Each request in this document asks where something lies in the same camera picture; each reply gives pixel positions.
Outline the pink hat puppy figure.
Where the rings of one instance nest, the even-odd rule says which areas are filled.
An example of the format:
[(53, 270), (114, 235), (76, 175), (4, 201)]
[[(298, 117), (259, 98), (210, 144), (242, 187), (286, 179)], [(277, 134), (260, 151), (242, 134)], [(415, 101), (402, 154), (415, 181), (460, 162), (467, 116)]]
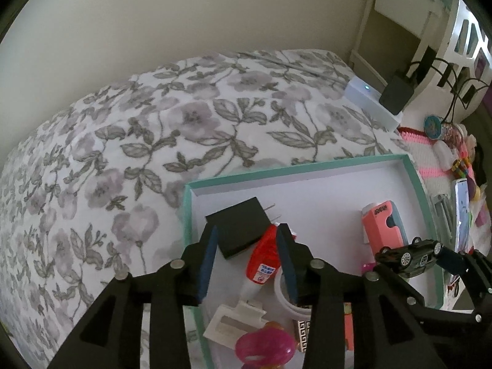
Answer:
[(294, 357), (298, 343), (279, 323), (268, 322), (241, 336), (234, 352), (243, 368), (284, 368)]

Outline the black power adapter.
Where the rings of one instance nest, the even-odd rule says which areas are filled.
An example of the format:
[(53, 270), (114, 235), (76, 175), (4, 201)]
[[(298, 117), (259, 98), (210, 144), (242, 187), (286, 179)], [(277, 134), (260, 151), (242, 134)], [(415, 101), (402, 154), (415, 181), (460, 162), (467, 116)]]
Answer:
[(218, 247), (230, 259), (258, 242), (272, 222), (257, 197), (252, 197), (206, 216), (219, 232)]

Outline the teal shallow cardboard tray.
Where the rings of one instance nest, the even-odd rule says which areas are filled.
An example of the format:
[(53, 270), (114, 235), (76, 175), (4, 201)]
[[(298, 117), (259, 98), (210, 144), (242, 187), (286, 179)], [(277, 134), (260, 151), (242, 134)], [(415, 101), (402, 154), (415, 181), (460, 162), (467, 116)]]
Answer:
[[(356, 157), (286, 168), (233, 174), (190, 182), (184, 194), (184, 244), (197, 242), (206, 216), (256, 197), (274, 221), (286, 222), (297, 240), (341, 272), (360, 275), (373, 258), (363, 241), (362, 208), (392, 201), (406, 236), (437, 239), (430, 204), (415, 166), (406, 154)], [(217, 250), (208, 294), (193, 310), (204, 368), (241, 368), (233, 350), (210, 342), (203, 333), (221, 304), (233, 307), (246, 280), (252, 248), (230, 259)], [(443, 271), (438, 267), (410, 279), (430, 308), (444, 304)], [(257, 294), (265, 319), (294, 330), (292, 317), (274, 295), (274, 281)]]

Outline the white hair claw clip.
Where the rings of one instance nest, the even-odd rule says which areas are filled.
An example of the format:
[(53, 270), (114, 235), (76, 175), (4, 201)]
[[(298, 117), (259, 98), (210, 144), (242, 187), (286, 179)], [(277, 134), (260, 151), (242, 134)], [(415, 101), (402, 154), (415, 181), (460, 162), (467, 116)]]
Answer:
[(221, 304), (204, 331), (204, 337), (233, 350), (239, 338), (264, 327), (266, 311), (260, 302), (239, 301), (235, 307)]

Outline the floral grey white blanket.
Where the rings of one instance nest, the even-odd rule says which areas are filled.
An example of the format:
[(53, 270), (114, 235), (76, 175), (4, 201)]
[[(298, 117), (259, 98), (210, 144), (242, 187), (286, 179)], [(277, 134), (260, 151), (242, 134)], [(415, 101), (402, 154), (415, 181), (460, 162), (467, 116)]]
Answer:
[(188, 58), (107, 85), (20, 142), (1, 173), (1, 323), (27, 364), (48, 366), (115, 275), (180, 255), (187, 183), (405, 152), (344, 97), (353, 75), (318, 49)]

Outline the coral blue toy knife green blade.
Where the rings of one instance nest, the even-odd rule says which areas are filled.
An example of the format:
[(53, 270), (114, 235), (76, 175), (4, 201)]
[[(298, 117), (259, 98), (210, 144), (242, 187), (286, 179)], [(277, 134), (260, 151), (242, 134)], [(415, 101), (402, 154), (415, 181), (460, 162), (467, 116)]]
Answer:
[(374, 214), (379, 229), (379, 243), (377, 247), (369, 244), (374, 255), (384, 247), (400, 248), (409, 243), (396, 204), (387, 200), (377, 205)]

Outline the white power strip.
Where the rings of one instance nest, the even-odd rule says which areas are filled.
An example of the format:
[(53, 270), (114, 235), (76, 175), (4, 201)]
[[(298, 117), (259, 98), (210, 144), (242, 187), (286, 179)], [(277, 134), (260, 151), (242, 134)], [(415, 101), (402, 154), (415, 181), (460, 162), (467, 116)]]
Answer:
[(350, 79), (344, 90), (344, 96), (386, 130), (393, 132), (399, 127), (403, 114), (394, 115), (381, 105), (379, 102), (381, 93), (361, 78), (354, 76)]

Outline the silver black patterned hair clip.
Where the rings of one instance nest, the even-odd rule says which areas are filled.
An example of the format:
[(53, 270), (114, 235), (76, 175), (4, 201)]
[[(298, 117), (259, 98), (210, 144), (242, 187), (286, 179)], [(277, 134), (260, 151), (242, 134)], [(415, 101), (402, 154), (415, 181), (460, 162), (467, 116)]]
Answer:
[(298, 349), (300, 352), (305, 353), (308, 346), (308, 332), (310, 327), (310, 321), (293, 320), (293, 323), (294, 323), (294, 336), (298, 343)]

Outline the white step stool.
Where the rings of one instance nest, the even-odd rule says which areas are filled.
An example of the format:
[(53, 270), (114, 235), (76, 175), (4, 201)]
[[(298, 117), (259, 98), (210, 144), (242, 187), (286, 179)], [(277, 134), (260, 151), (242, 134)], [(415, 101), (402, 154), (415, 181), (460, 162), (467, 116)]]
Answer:
[(458, 0), (367, 0), (349, 56), (355, 74), (383, 91), (393, 74), (449, 40)]

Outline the pink wristband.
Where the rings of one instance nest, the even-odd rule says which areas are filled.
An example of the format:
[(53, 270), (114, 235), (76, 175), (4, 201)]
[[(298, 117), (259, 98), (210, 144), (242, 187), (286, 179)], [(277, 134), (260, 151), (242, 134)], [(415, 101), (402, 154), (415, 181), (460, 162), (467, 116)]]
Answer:
[(376, 265), (377, 265), (376, 262), (369, 262), (369, 263), (363, 264), (362, 268), (361, 268), (361, 274), (365, 275), (369, 272), (372, 272), (375, 269)]

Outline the white cutout shelf unit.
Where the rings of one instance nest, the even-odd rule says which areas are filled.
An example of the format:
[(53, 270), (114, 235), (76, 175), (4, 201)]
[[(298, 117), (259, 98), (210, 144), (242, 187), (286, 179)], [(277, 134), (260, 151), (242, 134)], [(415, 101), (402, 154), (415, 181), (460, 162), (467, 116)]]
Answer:
[(471, 10), (453, 0), (442, 18), (446, 26), (415, 54), (418, 62), (431, 48), (436, 60), (403, 111), (403, 127), (421, 129), (431, 114), (460, 123), (476, 111), (491, 84), (491, 38)]

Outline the grey metal phone stand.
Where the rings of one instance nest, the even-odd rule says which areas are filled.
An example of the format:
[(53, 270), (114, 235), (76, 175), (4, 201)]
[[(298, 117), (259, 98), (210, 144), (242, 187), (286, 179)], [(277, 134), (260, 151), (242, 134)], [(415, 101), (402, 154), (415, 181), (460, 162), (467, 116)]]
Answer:
[(448, 248), (454, 245), (454, 217), (450, 206), (450, 199), (445, 194), (431, 197), (434, 207), (434, 222), (440, 241)]

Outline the white usb charger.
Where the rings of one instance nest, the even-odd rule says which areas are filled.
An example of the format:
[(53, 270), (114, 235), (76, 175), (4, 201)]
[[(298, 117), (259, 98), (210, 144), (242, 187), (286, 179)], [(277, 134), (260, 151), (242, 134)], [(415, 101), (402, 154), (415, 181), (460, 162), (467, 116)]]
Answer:
[(375, 220), (376, 203), (370, 203), (361, 211), (361, 220), (363, 225), (363, 239), (366, 244), (377, 247), (379, 243), (379, 229)]

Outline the black toy car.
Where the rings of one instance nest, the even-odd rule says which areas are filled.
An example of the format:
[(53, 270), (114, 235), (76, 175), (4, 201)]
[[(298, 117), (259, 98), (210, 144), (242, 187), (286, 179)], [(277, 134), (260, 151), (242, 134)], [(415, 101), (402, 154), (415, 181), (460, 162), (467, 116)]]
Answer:
[(442, 249), (441, 242), (416, 237), (400, 248), (382, 248), (375, 255), (375, 261), (403, 278), (412, 278), (432, 268)]

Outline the red glue bottle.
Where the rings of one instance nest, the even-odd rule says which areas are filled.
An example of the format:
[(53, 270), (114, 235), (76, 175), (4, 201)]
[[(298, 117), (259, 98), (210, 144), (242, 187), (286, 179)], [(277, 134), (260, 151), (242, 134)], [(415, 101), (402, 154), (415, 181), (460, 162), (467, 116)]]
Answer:
[(281, 267), (276, 241), (278, 227), (277, 222), (270, 224), (253, 248), (246, 267), (246, 280), (239, 294), (240, 301), (252, 301)]

